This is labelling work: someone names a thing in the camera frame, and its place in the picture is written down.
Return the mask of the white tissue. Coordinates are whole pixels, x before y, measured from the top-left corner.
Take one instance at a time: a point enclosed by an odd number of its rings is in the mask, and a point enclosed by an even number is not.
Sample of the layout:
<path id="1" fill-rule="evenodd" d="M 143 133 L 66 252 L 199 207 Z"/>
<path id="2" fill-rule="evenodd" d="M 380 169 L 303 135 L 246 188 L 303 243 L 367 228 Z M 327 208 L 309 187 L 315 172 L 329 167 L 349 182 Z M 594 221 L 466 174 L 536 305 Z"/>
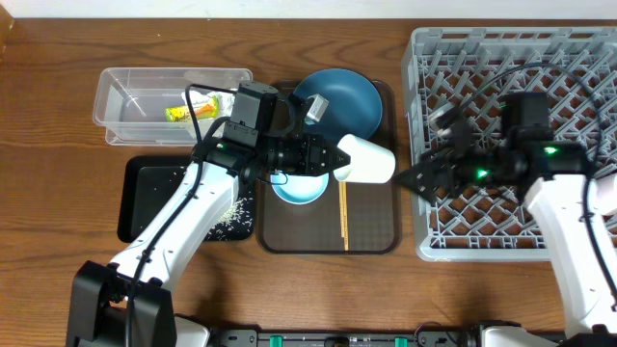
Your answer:
<path id="1" fill-rule="evenodd" d="M 189 97 L 199 120 L 231 116 L 233 93 L 191 91 Z"/>

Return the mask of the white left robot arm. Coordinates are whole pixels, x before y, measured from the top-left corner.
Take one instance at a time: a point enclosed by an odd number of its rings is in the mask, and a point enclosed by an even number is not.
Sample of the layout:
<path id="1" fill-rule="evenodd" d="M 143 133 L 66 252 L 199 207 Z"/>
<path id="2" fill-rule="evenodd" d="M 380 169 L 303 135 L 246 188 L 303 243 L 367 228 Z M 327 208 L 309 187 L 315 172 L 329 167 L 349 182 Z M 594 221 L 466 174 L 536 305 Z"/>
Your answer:
<path id="1" fill-rule="evenodd" d="M 239 189 L 272 171 L 319 176 L 350 156 L 320 135 L 261 136 L 252 146 L 202 139 L 173 196 L 109 264 L 86 262 L 72 282 L 68 346 L 205 346 L 210 331 L 174 314 L 172 294 L 206 233 Z"/>

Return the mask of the yellow green snack wrapper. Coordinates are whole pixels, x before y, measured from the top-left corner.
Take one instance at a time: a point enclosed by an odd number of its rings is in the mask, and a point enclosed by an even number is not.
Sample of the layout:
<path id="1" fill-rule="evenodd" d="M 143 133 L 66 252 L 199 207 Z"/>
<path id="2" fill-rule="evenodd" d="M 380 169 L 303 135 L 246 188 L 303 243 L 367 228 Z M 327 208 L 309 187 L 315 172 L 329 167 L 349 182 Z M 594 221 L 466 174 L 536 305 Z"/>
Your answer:
<path id="1" fill-rule="evenodd" d="M 167 122 L 189 121 L 194 114 L 198 120 L 215 119 L 220 110 L 220 103 L 216 97 L 209 98 L 205 102 L 193 104 L 193 111 L 187 105 L 167 108 L 164 112 Z"/>

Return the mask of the light blue bowl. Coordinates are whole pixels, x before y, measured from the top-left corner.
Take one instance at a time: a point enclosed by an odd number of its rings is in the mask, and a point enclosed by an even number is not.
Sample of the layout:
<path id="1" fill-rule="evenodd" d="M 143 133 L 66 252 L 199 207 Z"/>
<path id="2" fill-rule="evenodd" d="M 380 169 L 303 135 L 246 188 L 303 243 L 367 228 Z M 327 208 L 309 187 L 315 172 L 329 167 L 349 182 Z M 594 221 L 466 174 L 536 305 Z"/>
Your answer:
<path id="1" fill-rule="evenodd" d="M 283 201 L 302 205 L 311 203 L 322 196 L 329 184 L 327 173 L 319 176 L 300 176 L 286 173 L 270 175 L 275 194 Z"/>

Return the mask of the pink cup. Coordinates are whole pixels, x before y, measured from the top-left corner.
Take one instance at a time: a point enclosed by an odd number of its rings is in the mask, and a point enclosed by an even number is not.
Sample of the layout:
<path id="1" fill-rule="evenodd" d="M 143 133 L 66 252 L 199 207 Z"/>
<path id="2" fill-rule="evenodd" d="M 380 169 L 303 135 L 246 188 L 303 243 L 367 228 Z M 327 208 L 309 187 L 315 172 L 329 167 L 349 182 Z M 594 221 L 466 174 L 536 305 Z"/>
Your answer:
<path id="1" fill-rule="evenodd" d="M 615 173 L 596 180 L 596 206 L 603 216 L 616 214 L 617 209 L 617 176 Z"/>

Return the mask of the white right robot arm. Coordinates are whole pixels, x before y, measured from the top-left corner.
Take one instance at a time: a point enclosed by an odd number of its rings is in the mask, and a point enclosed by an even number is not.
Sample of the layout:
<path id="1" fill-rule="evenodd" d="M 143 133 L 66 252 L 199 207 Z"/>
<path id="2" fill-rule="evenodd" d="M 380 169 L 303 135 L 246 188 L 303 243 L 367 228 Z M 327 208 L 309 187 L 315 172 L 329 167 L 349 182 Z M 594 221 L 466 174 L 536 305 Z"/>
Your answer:
<path id="1" fill-rule="evenodd" d="M 460 144 L 423 154 L 394 182 L 434 202 L 468 187 L 512 186 L 544 237 L 564 307 L 564 346 L 616 343 L 616 252 L 597 206 L 595 163 L 551 129 L 514 125 L 503 145 Z"/>

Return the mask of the dark blue plate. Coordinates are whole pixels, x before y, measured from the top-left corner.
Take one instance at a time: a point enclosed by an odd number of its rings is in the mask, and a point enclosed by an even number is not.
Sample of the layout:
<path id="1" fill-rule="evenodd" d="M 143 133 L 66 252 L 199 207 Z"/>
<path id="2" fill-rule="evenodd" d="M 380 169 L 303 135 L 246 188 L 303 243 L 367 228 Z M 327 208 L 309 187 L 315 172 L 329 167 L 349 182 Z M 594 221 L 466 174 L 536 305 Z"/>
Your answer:
<path id="1" fill-rule="evenodd" d="M 375 85 L 355 71 L 319 70 L 305 78 L 293 93 L 301 98 L 319 94 L 329 102 L 320 122 L 307 125 L 306 132 L 321 134 L 333 143 L 348 134 L 368 140 L 380 126 L 382 98 Z"/>

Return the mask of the white cup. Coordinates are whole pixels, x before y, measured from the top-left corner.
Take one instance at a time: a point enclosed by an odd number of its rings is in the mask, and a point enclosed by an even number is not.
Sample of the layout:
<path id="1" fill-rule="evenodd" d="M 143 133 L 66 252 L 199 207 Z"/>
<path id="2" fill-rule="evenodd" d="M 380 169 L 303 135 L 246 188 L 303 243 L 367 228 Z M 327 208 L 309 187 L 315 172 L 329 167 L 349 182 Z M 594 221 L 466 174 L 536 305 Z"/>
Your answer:
<path id="1" fill-rule="evenodd" d="M 395 170 L 395 157 L 387 148 L 375 145 L 352 134 L 345 135 L 337 148 L 350 156 L 350 163 L 334 170 L 339 182 L 383 184 Z"/>

